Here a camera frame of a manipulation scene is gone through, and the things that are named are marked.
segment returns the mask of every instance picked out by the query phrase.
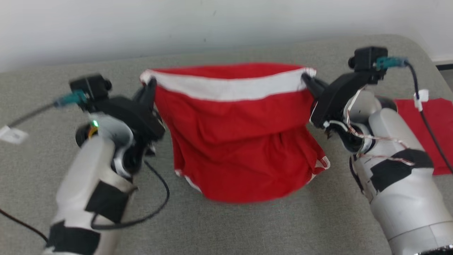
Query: yellow wire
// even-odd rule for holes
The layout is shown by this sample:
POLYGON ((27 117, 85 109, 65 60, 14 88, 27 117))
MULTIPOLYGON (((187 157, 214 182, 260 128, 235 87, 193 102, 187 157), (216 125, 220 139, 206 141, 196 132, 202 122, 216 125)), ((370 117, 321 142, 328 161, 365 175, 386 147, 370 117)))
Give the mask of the yellow wire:
POLYGON ((88 139, 91 139, 91 137, 94 135, 94 133, 97 132, 97 127, 91 127, 90 131, 88 132, 88 139))

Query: cloth tag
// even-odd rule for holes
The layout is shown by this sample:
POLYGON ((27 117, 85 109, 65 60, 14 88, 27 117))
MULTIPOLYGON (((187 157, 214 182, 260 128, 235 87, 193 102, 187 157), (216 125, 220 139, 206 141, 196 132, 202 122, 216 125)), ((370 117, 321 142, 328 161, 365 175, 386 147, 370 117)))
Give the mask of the cloth tag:
POLYGON ((28 138, 28 136, 29 136, 28 133, 18 130, 16 128, 4 126, 0 129, 0 140, 12 144, 21 144, 28 138))

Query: black baseboard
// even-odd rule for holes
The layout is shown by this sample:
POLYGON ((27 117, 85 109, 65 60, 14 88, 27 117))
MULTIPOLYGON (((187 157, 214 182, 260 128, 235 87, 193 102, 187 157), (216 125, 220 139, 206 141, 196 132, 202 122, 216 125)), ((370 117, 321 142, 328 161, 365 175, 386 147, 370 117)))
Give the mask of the black baseboard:
POLYGON ((451 70, 453 69, 453 64, 440 64, 436 65, 437 70, 443 71, 443 70, 451 70))

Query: floor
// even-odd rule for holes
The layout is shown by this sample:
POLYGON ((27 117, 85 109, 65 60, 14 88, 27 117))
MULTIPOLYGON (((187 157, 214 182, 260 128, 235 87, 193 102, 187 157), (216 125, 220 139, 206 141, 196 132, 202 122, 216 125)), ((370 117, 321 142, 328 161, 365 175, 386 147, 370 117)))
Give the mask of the floor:
POLYGON ((440 74, 443 76, 445 81, 447 81, 448 86, 453 90, 453 70, 444 70, 440 71, 440 74))

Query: cable connector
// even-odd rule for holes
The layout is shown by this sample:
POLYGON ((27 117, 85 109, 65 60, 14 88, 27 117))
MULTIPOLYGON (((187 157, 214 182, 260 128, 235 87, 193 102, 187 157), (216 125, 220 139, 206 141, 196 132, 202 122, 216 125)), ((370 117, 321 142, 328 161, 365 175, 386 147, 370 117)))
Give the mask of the cable connector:
POLYGON ((419 97, 420 99, 417 99, 417 94, 414 94, 414 103, 415 103, 415 108, 419 110, 419 112, 423 111, 423 102, 427 102, 429 100, 429 90, 427 89, 421 89, 419 91, 419 97))
POLYGON ((58 98, 57 100, 55 100, 55 102, 53 102, 53 105, 56 108, 62 108, 69 104, 74 104, 74 103, 80 104, 80 103, 86 103, 86 102, 87 102, 87 97, 86 97, 85 93, 82 90, 76 90, 71 94, 58 98))
POLYGON ((392 67, 405 67, 407 58, 400 57, 381 57, 376 59, 376 70, 388 69, 392 67))

